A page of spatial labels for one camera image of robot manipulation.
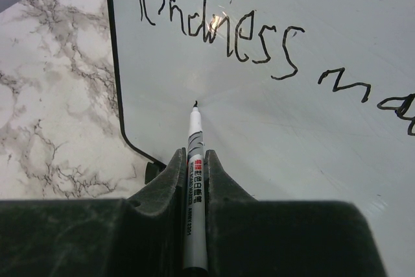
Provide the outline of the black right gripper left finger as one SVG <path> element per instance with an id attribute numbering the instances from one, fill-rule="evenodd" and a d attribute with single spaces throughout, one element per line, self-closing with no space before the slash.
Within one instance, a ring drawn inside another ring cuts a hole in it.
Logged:
<path id="1" fill-rule="evenodd" d="M 4 200 L 2 276 L 177 276 L 186 155 L 128 199 Z"/>

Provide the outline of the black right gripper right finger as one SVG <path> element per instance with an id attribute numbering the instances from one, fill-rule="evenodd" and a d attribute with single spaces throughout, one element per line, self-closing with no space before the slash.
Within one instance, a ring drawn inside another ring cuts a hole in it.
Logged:
<path id="1" fill-rule="evenodd" d="M 385 276 L 362 213 L 336 200 L 256 200 L 206 152 L 212 276 Z"/>

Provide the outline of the black whiteboard marker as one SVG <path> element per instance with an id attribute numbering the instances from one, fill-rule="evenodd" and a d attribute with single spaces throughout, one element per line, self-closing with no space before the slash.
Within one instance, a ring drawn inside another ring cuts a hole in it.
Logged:
<path id="1" fill-rule="evenodd" d="M 204 140 L 197 102 L 193 105 L 189 121 L 184 208 L 183 275 L 208 276 Z"/>

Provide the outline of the black framed whiteboard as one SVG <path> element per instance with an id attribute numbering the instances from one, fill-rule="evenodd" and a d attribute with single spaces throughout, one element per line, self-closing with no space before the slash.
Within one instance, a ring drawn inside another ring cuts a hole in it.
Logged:
<path id="1" fill-rule="evenodd" d="M 414 275 L 414 0 L 108 0 L 121 133 L 167 163 L 194 105 L 261 200 L 343 200 Z"/>

